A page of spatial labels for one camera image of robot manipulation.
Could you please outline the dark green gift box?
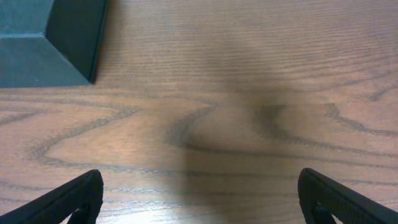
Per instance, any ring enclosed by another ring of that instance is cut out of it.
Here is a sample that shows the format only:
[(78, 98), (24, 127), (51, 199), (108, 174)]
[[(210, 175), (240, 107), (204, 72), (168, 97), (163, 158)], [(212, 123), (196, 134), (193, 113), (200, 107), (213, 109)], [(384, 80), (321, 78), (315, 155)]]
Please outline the dark green gift box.
[(108, 0), (1, 0), (1, 87), (90, 85)]

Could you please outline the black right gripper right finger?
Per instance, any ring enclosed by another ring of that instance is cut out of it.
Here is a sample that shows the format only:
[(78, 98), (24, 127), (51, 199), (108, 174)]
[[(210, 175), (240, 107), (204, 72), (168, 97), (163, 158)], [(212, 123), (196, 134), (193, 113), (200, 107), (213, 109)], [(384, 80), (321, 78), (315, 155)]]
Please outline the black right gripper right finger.
[(333, 179), (304, 168), (298, 178), (299, 204), (306, 223), (395, 224), (397, 212)]

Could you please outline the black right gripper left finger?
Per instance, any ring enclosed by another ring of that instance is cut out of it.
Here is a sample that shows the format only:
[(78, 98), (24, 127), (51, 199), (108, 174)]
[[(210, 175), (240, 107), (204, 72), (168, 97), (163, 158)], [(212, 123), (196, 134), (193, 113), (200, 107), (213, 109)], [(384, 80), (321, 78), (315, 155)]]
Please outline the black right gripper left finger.
[(1, 215), (4, 224), (95, 224), (103, 204), (103, 179), (97, 169)]

